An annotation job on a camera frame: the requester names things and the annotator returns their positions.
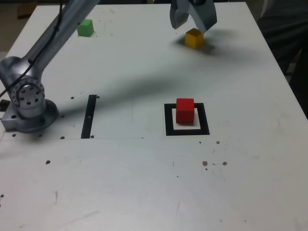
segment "white table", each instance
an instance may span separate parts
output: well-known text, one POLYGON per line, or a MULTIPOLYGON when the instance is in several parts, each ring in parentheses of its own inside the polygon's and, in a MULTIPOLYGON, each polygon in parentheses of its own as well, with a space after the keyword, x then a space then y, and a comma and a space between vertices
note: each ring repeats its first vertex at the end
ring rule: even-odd
MULTIPOLYGON (((203 51, 177 42, 194 22, 174 30, 169 5, 91 12, 95 34, 75 33, 43 74, 65 118, 1 135, 1 231, 308 229, 308 122, 246 4, 216 8, 203 51), (95 137, 80 139, 90 94, 95 137), (204 103, 210 135, 166 136, 177 98, 204 103)), ((9 56, 57 13, 37 7, 9 56)))

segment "dark clothing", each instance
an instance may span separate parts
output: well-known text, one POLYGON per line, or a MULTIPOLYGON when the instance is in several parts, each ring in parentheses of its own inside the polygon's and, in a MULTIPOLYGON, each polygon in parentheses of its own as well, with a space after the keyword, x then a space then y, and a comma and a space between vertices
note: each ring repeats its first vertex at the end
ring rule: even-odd
POLYGON ((284 74, 302 49, 290 86, 308 118, 308 0, 276 0, 258 26, 284 74))

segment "black tape strip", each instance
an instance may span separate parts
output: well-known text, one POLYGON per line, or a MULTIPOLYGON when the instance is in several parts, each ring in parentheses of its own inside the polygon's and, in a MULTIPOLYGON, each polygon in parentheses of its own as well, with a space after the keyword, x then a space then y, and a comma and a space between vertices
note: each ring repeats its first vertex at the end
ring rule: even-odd
POLYGON ((96 104, 96 95, 89 95, 85 119, 83 121, 83 127, 81 132, 82 139, 90 138, 94 111, 95 111, 95 104, 96 104))

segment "floor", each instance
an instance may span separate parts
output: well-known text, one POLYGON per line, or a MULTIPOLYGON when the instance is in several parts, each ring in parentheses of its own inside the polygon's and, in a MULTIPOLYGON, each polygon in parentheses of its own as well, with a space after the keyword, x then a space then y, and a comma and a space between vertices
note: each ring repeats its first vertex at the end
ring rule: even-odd
POLYGON ((0 4, 0 59, 4 51, 10 50, 28 21, 17 19, 16 6, 17 4, 0 4))

